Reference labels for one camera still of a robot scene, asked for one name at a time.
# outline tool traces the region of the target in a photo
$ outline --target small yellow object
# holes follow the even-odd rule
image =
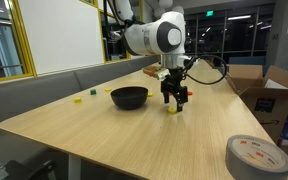
[[[75,102],[75,103],[79,103],[79,102],[81,102],[81,101],[82,101],[82,98],[80,98],[80,97],[74,99],[74,102]]]
[[[167,112],[171,113],[171,114],[176,114],[177,110],[175,108],[168,108]]]

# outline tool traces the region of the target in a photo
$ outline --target wooden table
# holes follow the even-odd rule
[[[189,73],[220,75],[205,63]],[[10,118],[0,129],[71,154],[71,174],[84,158],[135,177],[167,180],[233,179],[225,166],[229,137],[247,134],[273,142],[225,80],[182,84],[193,96],[177,114],[167,112],[176,103],[173,98],[163,103],[160,82],[139,71],[94,87],[96,95],[85,90]],[[153,97],[140,109],[120,110],[105,89],[124,86],[144,86]],[[76,97],[82,102],[74,103]]]

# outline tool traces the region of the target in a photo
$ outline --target duct tape roll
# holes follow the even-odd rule
[[[225,163],[235,179],[288,179],[288,156],[276,145],[248,135],[228,139]]]

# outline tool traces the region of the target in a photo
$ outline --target ceiling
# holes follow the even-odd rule
[[[159,0],[145,1],[154,9],[159,7]],[[185,15],[189,15],[206,12],[208,10],[218,11],[272,3],[275,3],[275,0],[173,0],[172,7],[182,6],[184,8]]]

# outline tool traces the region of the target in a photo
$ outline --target table leg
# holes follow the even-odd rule
[[[81,159],[75,155],[68,155],[68,180],[81,179]]]

